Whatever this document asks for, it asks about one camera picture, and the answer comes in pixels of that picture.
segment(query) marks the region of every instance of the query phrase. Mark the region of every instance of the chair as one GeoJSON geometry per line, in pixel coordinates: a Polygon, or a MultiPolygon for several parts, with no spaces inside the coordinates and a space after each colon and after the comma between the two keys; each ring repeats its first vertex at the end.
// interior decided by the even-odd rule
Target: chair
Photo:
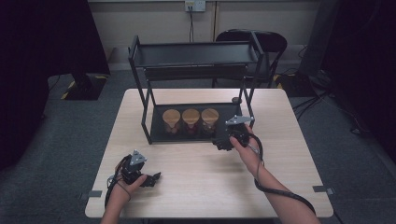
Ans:
{"type": "MultiPolygon", "coordinates": [[[[259,72],[258,83],[259,87],[261,83],[268,82],[267,88],[271,88],[271,84],[275,75],[277,63],[279,61],[280,56],[282,56],[286,47],[288,46],[288,41],[285,37],[280,34],[274,32],[264,32],[264,31],[256,31],[256,30],[243,30],[243,29],[232,29],[222,32],[216,38],[216,41],[249,41],[250,33],[254,32],[259,40],[259,43],[262,47],[262,51],[275,53],[276,57],[272,61],[269,68],[269,76],[265,73],[265,68],[262,68],[259,72]]],[[[250,64],[247,68],[247,80],[251,81],[255,75],[256,65],[250,64]]],[[[213,78],[212,80],[212,88],[215,88],[217,79],[213,78]]]]}

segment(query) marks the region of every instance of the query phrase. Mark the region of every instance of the black shelf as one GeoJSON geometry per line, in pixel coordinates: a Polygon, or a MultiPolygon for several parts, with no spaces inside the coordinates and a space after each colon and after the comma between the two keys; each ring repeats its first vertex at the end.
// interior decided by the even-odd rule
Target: black shelf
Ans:
{"type": "Polygon", "coordinates": [[[222,77],[240,78],[241,88],[237,102],[243,102],[242,96],[244,95],[249,112],[249,115],[245,116],[254,118],[250,106],[254,88],[250,89],[248,93],[245,86],[247,67],[252,63],[257,64],[256,76],[253,78],[252,83],[253,87],[257,81],[257,74],[262,67],[267,71],[269,70],[268,56],[262,51],[262,47],[254,33],[251,33],[249,41],[149,45],[141,44],[138,36],[135,36],[128,59],[144,107],[141,124],[150,144],[157,142],[210,141],[213,138],[225,137],[225,121],[234,115],[242,116],[240,104],[231,103],[233,96],[230,96],[230,102],[226,103],[157,105],[150,85],[151,81],[222,77]],[[143,93],[136,68],[143,68],[145,71],[148,83],[146,96],[143,93]],[[154,105],[150,133],[146,126],[149,99],[154,105]],[[181,114],[188,108],[194,108],[200,112],[206,108],[216,109],[219,112],[217,132],[215,134],[199,132],[194,136],[183,132],[176,135],[166,133],[163,112],[167,109],[176,109],[181,114]]]}

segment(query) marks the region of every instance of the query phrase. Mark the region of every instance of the black tray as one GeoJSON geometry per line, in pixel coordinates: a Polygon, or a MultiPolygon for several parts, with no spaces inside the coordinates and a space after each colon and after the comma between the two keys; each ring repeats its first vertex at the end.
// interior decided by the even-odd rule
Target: black tray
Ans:
{"type": "Polygon", "coordinates": [[[211,142],[214,138],[227,137],[225,121],[234,115],[242,115],[240,104],[233,103],[213,103],[213,104],[181,104],[181,105],[156,105],[153,109],[150,138],[152,143],[158,142],[211,142]],[[203,121],[198,120],[197,134],[191,135],[185,131],[184,122],[180,118],[180,130],[176,134],[167,133],[163,122],[163,112],[168,109],[177,110],[180,115],[186,109],[196,109],[200,113],[205,109],[213,108],[219,112],[219,119],[216,124],[216,131],[212,134],[204,133],[202,129],[203,121]]]}

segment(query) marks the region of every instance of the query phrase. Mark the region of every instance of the forearm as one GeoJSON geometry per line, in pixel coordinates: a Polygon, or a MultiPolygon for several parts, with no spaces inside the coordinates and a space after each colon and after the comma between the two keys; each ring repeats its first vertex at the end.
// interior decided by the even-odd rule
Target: forearm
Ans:
{"type": "Polygon", "coordinates": [[[119,186],[115,186],[113,193],[108,200],[106,211],[103,214],[101,223],[112,224],[118,223],[120,218],[120,213],[123,206],[128,203],[129,196],[126,192],[123,192],[119,186]]]}
{"type": "MultiPolygon", "coordinates": [[[[259,170],[258,181],[261,186],[268,189],[280,189],[290,192],[283,186],[265,167],[259,170]]],[[[282,195],[265,193],[268,201],[274,207],[282,223],[320,223],[316,215],[306,204],[282,195]]]]}

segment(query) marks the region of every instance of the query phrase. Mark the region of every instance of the chair backrest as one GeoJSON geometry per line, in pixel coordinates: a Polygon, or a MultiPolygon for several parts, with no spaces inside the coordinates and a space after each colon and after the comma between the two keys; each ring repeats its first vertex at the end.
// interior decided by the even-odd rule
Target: chair backrest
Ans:
{"type": "Polygon", "coordinates": [[[249,41],[251,32],[257,36],[263,51],[276,53],[276,57],[270,65],[270,77],[272,77],[280,56],[288,46],[288,41],[283,35],[258,30],[232,29],[219,34],[216,41],[249,41]]]}

